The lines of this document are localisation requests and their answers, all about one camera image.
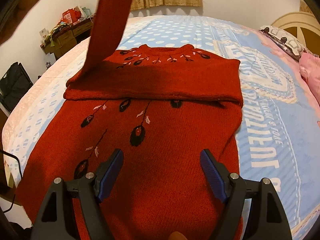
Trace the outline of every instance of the red sweater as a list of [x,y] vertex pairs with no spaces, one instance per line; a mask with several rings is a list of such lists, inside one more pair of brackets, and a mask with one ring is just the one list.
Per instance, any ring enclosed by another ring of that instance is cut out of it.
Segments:
[[[55,177],[73,179],[86,164],[94,171],[120,148],[123,168],[101,204],[116,240],[167,240],[174,231],[188,240],[208,239],[223,206],[206,183],[199,155],[208,148],[239,172],[238,67],[238,60],[189,44],[117,50],[69,85],[69,100],[30,155],[17,189],[28,216],[34,221]],[[75,210],[82,240],[88,239],[77,202]]]

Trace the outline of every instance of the bed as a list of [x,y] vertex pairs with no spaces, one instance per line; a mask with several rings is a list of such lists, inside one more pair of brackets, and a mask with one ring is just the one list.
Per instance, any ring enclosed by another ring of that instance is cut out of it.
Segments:
[[[78,44],[47,70],[10,115],[2,141],[4,150],[20,159],[22,171],[64,102],[66,81],[83,66],[88,43],[89,39]],[[118,48],[187,43],[241,61],[244,107],[236,134],[240,175],[271,179],[293,239],[303,239],[320,214],[320,107],[300,76],[298,62],[261,32],[209,17],[129,19]],[[17,185],[21,179],[18,164],[10,158],[5,163]],[[244,222],[249,204],[243,210]]]

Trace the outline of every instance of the wooden desk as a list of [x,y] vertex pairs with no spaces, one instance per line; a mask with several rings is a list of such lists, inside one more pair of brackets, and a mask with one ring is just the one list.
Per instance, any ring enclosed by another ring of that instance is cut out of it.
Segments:
[[41,49],[45,54],[54,53],[56,59],[62,57],[78,43],[90,37],[93,20],[94,18],[91,17],[74,24],[73,26],[63,28],[59,33],[52,36],[54,42],[53,47],[51,47],[51,42],[49,40],[40,45]]

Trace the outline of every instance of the bed sheet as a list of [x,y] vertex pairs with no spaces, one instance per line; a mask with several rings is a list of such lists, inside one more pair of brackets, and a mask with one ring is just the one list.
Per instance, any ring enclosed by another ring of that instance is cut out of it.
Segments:
[[[127,25],[118,48],[131,49],[142,44],[180,47],[187,43],[241,61],[239,76],[244,107],[243,121],[236,134],[240,175],[251,180],[271,179],[293,239],[303,239],[320,214],[320,108],[300,76],[298,63],[262,33],[209,17],[139,19]],[[6,124],[5,134],[6,129],[11,130],[4,149],[18,156],[22,170],[37,140],[64,102],[65,82],[83,66],[85,57],[86,50],[79,52],[60,73],[47,74],[50,85],[22,111],[19,122],[14,120],[14,127],[10,128],[13,121]],[[17,163],[5,160],[18,184]],[[249,205],[246,201],[245,223]]]

